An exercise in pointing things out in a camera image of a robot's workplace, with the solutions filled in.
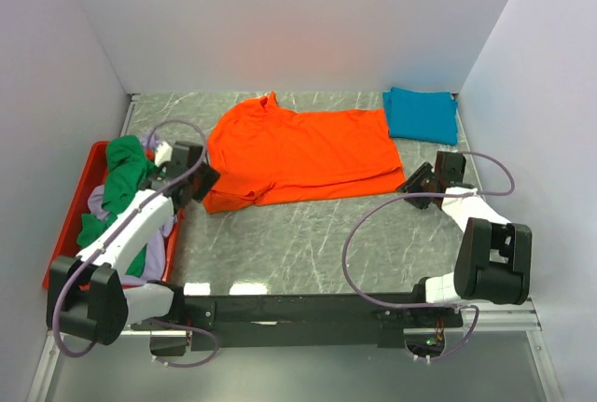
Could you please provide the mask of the orange t shirt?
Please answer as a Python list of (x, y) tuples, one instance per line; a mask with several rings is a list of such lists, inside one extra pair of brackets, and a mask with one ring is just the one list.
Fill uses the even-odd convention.
[(275, 93), (233, 106), (207, 141), (220, 178), (207, 213), (395, 191), (402, 160), (382, 109), (296, 112)]

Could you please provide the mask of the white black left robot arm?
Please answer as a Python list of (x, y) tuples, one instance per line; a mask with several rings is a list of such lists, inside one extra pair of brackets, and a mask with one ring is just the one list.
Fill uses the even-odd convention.
[(149, 252), (149, 243), (219, 178), (200, 144), (177, 142), (162, 151), (163, 156), (149, 160), (130, 136), (108, 145), (106, 217), (84, 214), (79, 252), (58, 256), (49, 267), (47, 324), (56, 337), (109, 345), (130, 325), (155, 319), (174, 329), (186, 320), (181, 286), (160, 277), (142, 284), (123, 281), (131, 271), (145, 270), (140, 255)]

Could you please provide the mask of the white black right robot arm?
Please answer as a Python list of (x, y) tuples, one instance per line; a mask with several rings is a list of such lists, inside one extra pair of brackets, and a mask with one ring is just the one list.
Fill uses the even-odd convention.
[(442, 307), (477, 300), (521, 305), (529, 296), (533, 233), (499, 215), (465, 182), (466, 155), (439, 150), (434, 164), (421, 165), (397, 189), (419, 210), (436, 206), (463, 233), (453, 271), (423, 278), (398, 303), (419, 326), (432, 325)]

